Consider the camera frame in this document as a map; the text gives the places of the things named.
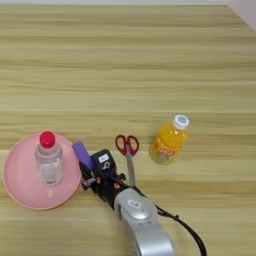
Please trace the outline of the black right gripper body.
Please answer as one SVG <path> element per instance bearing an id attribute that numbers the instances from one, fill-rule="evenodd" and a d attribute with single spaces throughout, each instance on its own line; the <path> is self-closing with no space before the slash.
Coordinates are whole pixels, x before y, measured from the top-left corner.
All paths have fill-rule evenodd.
<path id="1" fill-rule="evenodd" d="M 111 208 L 114 208 L 117 195 L 129 188 L 129 185 L 124 182 L 125 179 L 126 176 L 123 173 L 98 176 L 91 188 L 100 199 L 108 203 Z"/>

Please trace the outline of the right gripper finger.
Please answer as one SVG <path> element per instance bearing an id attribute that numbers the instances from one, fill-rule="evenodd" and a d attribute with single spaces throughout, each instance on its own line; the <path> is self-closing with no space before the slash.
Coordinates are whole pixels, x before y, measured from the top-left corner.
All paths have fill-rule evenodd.
<path id="1" fill-rule="evenodd" d="M 89 188 L 94 189 L 96 184 L 96 179 L 91 173 L 90 169 L 82 162 L 79 163 L 80 171 L 82 174 L 82 187 L 84 190 Z"/>

